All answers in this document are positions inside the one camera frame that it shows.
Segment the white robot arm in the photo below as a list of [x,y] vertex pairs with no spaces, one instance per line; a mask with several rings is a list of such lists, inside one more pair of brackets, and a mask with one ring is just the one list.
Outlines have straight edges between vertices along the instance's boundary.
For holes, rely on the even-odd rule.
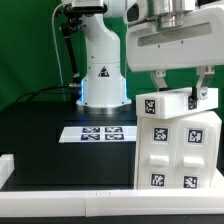
[[87,74],[78,105],[111,111],[131,103],[120,74],[120,40],[105,17],[121,17],[128,26],[126,59],[134,72],[146,72],[163,94],[166,72],[197,69],[199,80],[184,101],[186,111],[217,106],[208,95],[213,67],[224,64],[224,0],[62,0],[68,18],[65,37],[84,32]]

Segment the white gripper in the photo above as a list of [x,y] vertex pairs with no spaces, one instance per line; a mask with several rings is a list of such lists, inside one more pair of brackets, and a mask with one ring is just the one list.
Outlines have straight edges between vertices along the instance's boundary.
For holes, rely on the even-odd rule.
[[183,25],[176,28],[157,31],[153,21],[131,26],[126,33],[126,57],[133,72],[151,71],[158,91],[168,89],[165,70],[197,67],[191,97],[206,99],[214,65],[224,65],[224,4],[186,13]]

